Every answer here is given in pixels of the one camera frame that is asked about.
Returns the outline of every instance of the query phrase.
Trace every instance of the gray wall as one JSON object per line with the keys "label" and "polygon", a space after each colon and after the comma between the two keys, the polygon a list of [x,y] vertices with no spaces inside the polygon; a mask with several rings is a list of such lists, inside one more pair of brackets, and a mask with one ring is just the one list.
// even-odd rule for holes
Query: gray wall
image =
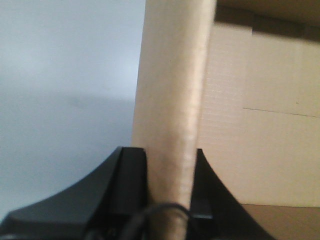
{"label": "gray wall", "polygon": [[0,220],[130,144],[144,7],[0,1]]}

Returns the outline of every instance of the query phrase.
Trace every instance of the cable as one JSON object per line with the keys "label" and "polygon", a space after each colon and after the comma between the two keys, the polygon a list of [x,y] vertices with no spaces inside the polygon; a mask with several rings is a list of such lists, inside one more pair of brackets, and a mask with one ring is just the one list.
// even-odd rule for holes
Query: cable
{"label": "cable", "polygon": [[205,236],[204,233],[199,231],[195,219],[184,206],[178,203],[168,202],[146,207],[141,212],[138,212],[137,214],[133,215],[129,222],[124,226],[118,240],[133,240],[137,232],[144,226],[149,216],[162,212],[166,209],[178,209],[181,212],[183,212],[188,217],[190,226],[199,235],[200,239],[209,239],[209,237]]}

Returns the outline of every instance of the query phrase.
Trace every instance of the white wall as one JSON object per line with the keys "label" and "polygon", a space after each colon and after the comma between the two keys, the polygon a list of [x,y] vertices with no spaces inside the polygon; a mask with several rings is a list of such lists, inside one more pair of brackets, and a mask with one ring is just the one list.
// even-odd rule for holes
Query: white wall
{"label": "white wall", "polygon": [[130,144],[144,7],[0,1],[0,219]]}

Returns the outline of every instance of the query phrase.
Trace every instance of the cardboard box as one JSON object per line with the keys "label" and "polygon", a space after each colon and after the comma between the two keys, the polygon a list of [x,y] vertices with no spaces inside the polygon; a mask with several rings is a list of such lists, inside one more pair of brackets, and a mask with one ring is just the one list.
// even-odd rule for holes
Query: cardboard box
{"label": "cardboard box", "polygon": [[[320,2],[219,4],[146,1],[132,145],[150,202],[189,206],[202,148],[242,204],[313,207],[320,229]],[[156,221],[155,239],[183,239],[175,213]]]}

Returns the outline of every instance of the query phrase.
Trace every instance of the corrugated cardboard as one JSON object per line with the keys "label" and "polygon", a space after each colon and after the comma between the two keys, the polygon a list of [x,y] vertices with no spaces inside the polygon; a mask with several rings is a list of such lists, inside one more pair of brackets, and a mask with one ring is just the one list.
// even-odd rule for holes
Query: corrugated cardboard
{"label": "corrugated cardboard", "polygon": [[[146,149],[151,203],[189,206],[198,147],[241,203],[320,207],[320,29],[301,24],[319,23],[317,8],[245,2],[300,23],[220,6],[212,24],[211,0],[146,2],[132,145]],[[316,239],[318,208],[262,208],[246,207],[280,240]],[[152,239],[184,237],[172,212],[151,227]]]}
{"label": "corrugated cardboard", "polygon": [[245,204],[320,206],[316,27],[219,7],[198,147]]}
{"label": "corrugated cardboard", "polygon": [[[132,145],[146,150],[151,203],[190,204],[214,3],[146,1]],[[159,216],[151,238],[182,240],[185,226]]]}
{"label": "corrugated cardboard", "polygon": [[277,240],[319,240],[320,208],[243,205]]}

